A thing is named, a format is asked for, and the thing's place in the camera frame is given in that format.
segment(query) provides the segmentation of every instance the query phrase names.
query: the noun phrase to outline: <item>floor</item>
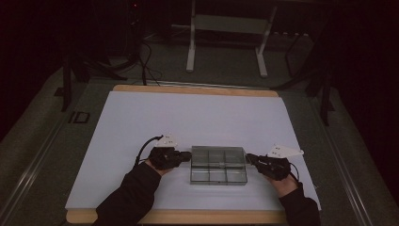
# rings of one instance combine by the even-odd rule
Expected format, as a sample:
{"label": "floor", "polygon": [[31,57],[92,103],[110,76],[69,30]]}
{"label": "floor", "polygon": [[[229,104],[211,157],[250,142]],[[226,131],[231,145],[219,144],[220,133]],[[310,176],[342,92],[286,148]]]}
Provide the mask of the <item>floor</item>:
{"label": "floor", "polygon": [[[187,32],[178,31],[171,42],[148,36],[142,57],[149,58],[146,75],[152,86],[203,86],[269,89],[292,77],[285,61],[293,38],[273,35],[264,53],[267,78],[258,73],[253,41],[237,45],[231,40],[209,40],[202,34],[196,65],[185,71]],[[302,39],[294,63],[306,56],[309,41]],[[112,58],[117,64],[122,59]],[[107,93],[117,84],[137,84],[141,67],[118,74],[112,80],[92,71],[87,84],[73,82],[72,103],[61,112],[62,70],[53,74],[40,93],[0,144],[1,225],[71,225],[64,206],[79,171],[91,136],[100,118]],[[399,225],[399,209],[377,173],[359,132],[340,101],[331,93],[334,111],[324,126],[318,97],[307,97],[307,81],[279,91],[287,106],[305,161],[322,204],[323,225]],[[88,123],[70,122],[72,112],[89,112]]]}

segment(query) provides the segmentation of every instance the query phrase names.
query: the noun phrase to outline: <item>white plastic part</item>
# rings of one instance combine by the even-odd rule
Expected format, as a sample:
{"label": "white plastic part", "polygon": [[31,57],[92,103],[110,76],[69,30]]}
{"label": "white plastic part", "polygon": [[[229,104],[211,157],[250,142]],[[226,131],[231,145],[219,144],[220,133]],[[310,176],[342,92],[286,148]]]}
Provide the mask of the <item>white plastic part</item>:
{"label": "white plastic part", "polygon": [[302,150],[288,148],[282,145],[275,145],[273,146],[270,153],[267,154],[268,157],[275,157],[275,158],[285,158],[289,156],[295,156],[303,154]]}
{"label": "white plastic part", "polygon": [[165,135],[155,143],[155,147],[166,148],[166,147],[176,147],[176,139],[171,135]]}

